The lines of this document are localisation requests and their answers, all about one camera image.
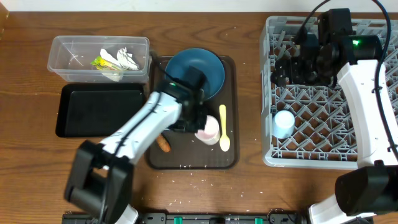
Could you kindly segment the white pink cup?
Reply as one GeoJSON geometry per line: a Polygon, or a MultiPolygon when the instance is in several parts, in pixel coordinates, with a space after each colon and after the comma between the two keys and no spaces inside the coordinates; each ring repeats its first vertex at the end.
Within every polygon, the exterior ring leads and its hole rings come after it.
{"type": "Polygon", "coordinates": [[[195,137],[206,145],[214,145],[220,140],[220,126],[218,120],[208,115],[204,129],[195,133],[195,137]]]}

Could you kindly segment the light blue cup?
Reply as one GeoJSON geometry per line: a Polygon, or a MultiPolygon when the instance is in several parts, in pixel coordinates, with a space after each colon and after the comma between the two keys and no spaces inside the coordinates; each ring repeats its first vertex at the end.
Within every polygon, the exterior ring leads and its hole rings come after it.
{"type": "Polygon", "coordinates": [[[273,117],[273,136],[278,139],[285,139],[293,134],[295,126],[294,115],[287,110],[279,111],[273,117]]]}

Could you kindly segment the white tissue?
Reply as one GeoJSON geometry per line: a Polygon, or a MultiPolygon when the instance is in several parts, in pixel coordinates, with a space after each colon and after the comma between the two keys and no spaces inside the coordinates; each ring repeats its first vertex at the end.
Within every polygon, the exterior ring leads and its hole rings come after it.
{"type": "Polygon", "coordinates": [[[118,50],[118,52],[116,53],[116,56],[112,56],[107,50],[105,49],[101,49],[100,50],[100,54],[99,56],[101,56],[103,59],[115,63],[116,65],[119,65],[120,67],[123,68],[123,70],[104,70],[104,72],[102,72],[102,74],[110,79],[111,81],[114,82],[120,82],[121,79],[123,78],[123,71],[126,70],[133,70],[133,71],[137,71],[140,69],[140,66],[138,63],[136,63],[133,59],[132,59],[132,54],[127,52],[127,48],[121,48],[118,50]]]}

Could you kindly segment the yellow green snack wrapper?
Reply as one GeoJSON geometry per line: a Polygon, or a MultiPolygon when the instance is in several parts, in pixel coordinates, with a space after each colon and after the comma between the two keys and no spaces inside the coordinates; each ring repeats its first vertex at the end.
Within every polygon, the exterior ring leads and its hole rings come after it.
{"type": "Polygon", "coordinates": [[[123,70],[122,67],[115,63],[109,62],[103,59],[101,56],[97,56],[91,63],[97,70],[123,70]]]}

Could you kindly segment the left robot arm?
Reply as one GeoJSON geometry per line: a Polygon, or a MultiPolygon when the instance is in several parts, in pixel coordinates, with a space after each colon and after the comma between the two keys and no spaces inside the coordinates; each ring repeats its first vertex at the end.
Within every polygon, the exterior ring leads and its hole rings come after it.
{"type": "Polygon", "coordinates": [[[204,129],[205,74],[190,67],[182,77],[162,80],[145,105],[120,129],[95,144],[84,141],[75,154],[65,199],[86,211],[94,223],[117,223],[136,215],[129,202],[134,166],[165,129],[195,133],[204,129]]]}

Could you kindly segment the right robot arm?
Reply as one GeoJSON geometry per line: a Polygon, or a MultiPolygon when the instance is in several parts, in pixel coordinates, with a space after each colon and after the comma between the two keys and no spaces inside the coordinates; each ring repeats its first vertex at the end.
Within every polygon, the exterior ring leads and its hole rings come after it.
{"type": "Polygon", "coordinates": [[[358,35],[349,9],[318,17],[318,32],[301,26],[298,56],[276,61],[271,82],[339,85],[349,107],[358,146],[357,169],[341,175],[335,192],[308,209],[308,223],[366,223],[397,211],[397,121],[385,84],[388,42],[358,35]]]}

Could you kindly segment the clear plastic waste bin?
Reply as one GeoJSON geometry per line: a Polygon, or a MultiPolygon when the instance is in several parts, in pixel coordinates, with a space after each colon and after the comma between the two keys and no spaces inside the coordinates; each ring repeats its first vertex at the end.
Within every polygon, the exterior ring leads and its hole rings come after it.
{"type": "Polygon", "coordinates": [[[54,38],[47,68],[67,82],[79,83],[147,83],[149,81],[149,39],[131,36],[61,35],[54,38]],[[90,63],[107,50],[112,56],[127,48],[132,59],[139,64],[137,71],[123,71],[120,82],[106,78],[90,63]]]}

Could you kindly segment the brown serving tray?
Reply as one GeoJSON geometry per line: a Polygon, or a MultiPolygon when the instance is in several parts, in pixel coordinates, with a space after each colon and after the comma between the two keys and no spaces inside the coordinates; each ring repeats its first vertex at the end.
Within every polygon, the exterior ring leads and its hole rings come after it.
{"type": "Polygon", "coordinates": [[[224,152],[220,145],[209,146],[193,133],[165,130],[164,138],[170,144],[170,152],[164,152],[155,142],[145,153],[149,166],[157,170],[188,169],[230,169],[239,160],[238,98],[236,93],[236,66],[229,56],[220,57],[226,77],[223,88],[216,96],[205,102],[208,113],[219,118],[219,105],[226,106],[226,131],[230,139],[229,150],[224,152]]]}

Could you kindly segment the orange carrot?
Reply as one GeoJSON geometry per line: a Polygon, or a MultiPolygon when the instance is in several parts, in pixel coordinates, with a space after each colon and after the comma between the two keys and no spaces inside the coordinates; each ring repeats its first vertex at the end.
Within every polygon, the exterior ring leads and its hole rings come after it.
{"type": "Polygon", "coordinates": [[[158,146],[160,147],[160,149],[163,152],[170,152],[171,151],[171,147],[169,142],[166,140],[166,138],[161,134],[156,138],[156,143],[158,144],[158,146]]]}

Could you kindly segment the yellow plastic spoon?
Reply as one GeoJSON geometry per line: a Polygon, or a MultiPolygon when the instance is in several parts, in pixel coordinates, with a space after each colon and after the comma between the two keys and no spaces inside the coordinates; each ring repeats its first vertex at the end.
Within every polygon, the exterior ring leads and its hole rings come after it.
{"type": "Polygon", "coordinates": [[[219,140],[220,148],[223,152],[227,152],[230,147],[230,139],[226,133],[226,106],[219,106],[220,121],[221,121],[221,136],[219,140]]]}

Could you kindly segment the dark blue plate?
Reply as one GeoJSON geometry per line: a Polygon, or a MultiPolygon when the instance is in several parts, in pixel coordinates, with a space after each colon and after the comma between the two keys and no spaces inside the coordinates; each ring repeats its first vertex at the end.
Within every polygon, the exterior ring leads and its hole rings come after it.
{"type": "Polygon", "coordinates": [[[198,80],[199,72],[206,80],[202,85],[205,100],[214,97],[223,87],[225,70],[219,57],[213,52],[201,49],[185,49],[174,55],[165,71],[172,77],[192,84],[198,80]]]}

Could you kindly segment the black rectangular tray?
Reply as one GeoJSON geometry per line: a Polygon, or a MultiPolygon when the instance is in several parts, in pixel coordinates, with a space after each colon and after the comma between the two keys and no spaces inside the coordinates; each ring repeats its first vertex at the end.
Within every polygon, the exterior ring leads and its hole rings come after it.
{"type": "Polygon", "coordinates": [[[55,134],[60,138],[109,136],[144,105],[138,83],[70,83],[62,88],[55,134]]]}

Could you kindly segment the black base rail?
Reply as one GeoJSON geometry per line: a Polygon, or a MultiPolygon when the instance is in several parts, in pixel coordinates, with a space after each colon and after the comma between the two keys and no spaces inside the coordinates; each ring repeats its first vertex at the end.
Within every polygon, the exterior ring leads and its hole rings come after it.
{"type": "Polygon", "coordinates": [[[139,213],[128,206],[118,223],[134,224],[306,224],[309,219],[297,212],[273,209],[267,214],[139,213]]]}

